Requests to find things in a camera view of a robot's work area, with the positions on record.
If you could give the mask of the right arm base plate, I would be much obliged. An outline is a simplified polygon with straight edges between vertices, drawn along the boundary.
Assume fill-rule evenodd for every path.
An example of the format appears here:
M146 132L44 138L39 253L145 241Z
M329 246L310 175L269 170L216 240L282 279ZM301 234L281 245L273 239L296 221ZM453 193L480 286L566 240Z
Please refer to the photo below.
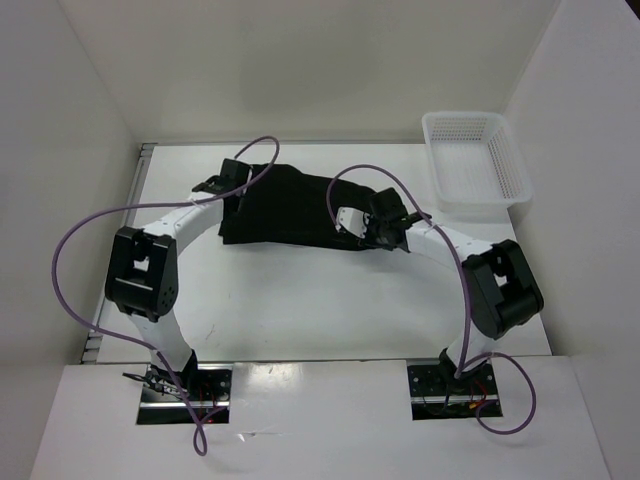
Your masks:
M412 419L450 420L502 416L498 388L492 366L485 362L462 379L449 379L436 360L407 364Z

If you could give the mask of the black shorts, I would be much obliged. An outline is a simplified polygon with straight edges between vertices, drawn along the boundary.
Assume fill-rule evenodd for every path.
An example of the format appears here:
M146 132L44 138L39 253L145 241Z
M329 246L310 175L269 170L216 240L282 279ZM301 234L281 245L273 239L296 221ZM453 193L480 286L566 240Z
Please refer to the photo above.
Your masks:
M278 243L363 251L357 237L338 232L332 219L340 207L369 213L369 187L301 172L290 165L253 164L262 178L244 193L224 199L219 235L225 245Z

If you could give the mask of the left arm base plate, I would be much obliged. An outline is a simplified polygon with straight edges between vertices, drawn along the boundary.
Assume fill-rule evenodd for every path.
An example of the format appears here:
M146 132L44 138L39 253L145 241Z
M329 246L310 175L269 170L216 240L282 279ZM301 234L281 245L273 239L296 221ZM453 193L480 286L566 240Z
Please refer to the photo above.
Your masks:
M195 385L187 395L196 417L205 424L227 424L233 366L231 364L199 365ZM141 384L137 425L183 425L193 419L182 401L178 388L149 365L144 374L124 373Z

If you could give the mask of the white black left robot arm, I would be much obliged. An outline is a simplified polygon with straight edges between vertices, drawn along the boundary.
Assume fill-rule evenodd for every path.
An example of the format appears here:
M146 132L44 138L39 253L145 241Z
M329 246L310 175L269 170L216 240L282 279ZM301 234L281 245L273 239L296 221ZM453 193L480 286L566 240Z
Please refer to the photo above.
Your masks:
M185 204L140 228L115 234L105 296L152 346L154 374L165 389L185 400L200 385L195 351L184 339L174 305L179 294L178 257L197 238L239 207L253 168L226 159L217 175L196 185Z

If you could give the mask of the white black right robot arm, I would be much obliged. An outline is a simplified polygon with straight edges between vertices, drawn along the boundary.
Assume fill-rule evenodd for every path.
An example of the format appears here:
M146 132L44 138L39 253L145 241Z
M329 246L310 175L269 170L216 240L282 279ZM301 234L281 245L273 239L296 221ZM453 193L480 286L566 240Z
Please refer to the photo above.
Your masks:
M338 224L368 247L401 249L459 275L463 331L441 352L438 378L446 391L464 391L497 341L544 307L521 247L510 239L498 243L479 240L442 226L421 211L409 213L393 188L371 196L370 209L366 213L342 207Z

